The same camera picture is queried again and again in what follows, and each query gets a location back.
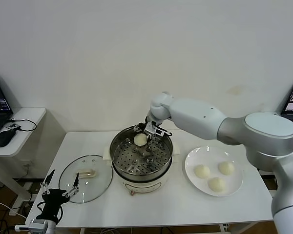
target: cooker handle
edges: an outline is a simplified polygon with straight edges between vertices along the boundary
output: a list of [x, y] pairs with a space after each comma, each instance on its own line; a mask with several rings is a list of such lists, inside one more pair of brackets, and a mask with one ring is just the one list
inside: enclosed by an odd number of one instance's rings
[[112, 159], [109, 153], [109, 146], [106, 146], [104, 149], [103, 160], [106, 160], [107, 166], [112, 166]]
[[178, 155], [180, 155], [180, 149], [179, 146], [176, 144], [176, 142], [172, 142], [172, 162], [176, 163], [179, 160]]

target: computer mouse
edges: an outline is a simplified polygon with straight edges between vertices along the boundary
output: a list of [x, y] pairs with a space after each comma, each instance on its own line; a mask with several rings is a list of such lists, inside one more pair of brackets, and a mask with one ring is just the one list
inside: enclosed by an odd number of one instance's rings
[[0, 133], [0, 147], [6, 146], [11, 139], [15, 136], [16, 129], [7, 130]]

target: robotic arm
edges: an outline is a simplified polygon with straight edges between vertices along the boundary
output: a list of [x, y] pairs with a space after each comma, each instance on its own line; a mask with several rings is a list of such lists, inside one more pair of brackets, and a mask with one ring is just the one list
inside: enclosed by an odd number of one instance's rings
[[272, 200], [273, 219], [280, 234], [293, 234], [293, 122], [269, 113], [230, 118], [205, 102], [161, 93], [151, 102], [144, 132], [162, 136], [159, 125], [165, 119], [202, 139], [243, 144], [253, 166], [274, 172], [279, 188]]
[[[43, 202], [37, 205], [37, 208], [41, 210], [41, 214], [33, 219], [29, 225], [15, 225], [15, 231], [28, 231], [32, 234], [54, 234], [55, 227], [59, 223], [63, 215], [62, 204], [69, 202], [76, 193], [78, 193], [79, 188], [79, 173], [76, 174], [76, 178], [71, 190], [63, 189], [52, 189], [49, 188], [52, 176], [55, 170], [53, 170], [44, 180], [40, 183], [40, 187], [43, 191], [42, 198]], [[61, 210], [61, 217], [58, 219], [58, 212]]]

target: white table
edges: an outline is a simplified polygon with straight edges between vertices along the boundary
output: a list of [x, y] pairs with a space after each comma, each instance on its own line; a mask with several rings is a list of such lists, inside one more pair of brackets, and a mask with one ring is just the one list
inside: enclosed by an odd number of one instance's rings
[[[13, 110], [14, 114], [11, 118], [16, 120], [21, 119], [29, 119], [35, 122], [37, 125], [41, 121], [42, 117], [46, 113], [45, 108], [19, 108]], [[22, 129], [32, 129], [34, 125], [28, 121], [16, 122], [17, 124], [21, 125]], [[17, 131], [16, 135], [12, 138], [7, 146], [0, 148], [0, 157], [13, 157], [15, 156], [22, 148], [22, 146], [26, 143], [27, 139], [33, 132], [21, 132]], [[15, 180], [5, 172], [0, 166], [0, 183], [6, 185], [12, 191], [14, 191], [18, 196], [16, 199], [13, 207], [20, 207], [23, 201], [29, 201], [31, 195], [26, 190], [29, 189], [31, 183], [26, 183], [24, 187], [20, 186]]]
[[[57, 228], [186, 226], [272, 220], [272, 197], [258, 171], [247, 161], [243, 146], [202, 140], [181, 130], [172, 133], [181, 154], [177, 163], [173, 163], [164, 187], [149, 194], [130, 196], [114, 176], [99, 198], [85, 204], [64, 204], [64, 215]], [[49, 170], [50, 173], [56, 169], [51, 188], [58, 188], [61, 173], [70, 162], [84, 155], [103, 155], [116, 134], [67, 133]], [[192, 149], [203, 145], [221, 147], [235, 155], [244, 170], [244, 182], [238, 192], [228, 197], [213, 197], [188, 181], [184, 159]], [[41, 213], [36, 207], [42, 201], [41, 193], [39, 191], [26, 224]]]

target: glass lid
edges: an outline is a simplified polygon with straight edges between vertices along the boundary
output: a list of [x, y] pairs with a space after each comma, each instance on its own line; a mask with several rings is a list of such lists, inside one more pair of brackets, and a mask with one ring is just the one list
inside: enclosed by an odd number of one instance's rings
[[71, 190], [77, 173], [79, 173], [79, 192], [70, 199], [73, 203], [86, 203], [101, 196], [109, 187], [113, 177], [112, 167], [107, 166], [101, 156], [83, 156], [64, 169], [59, 180], [59, 188]]

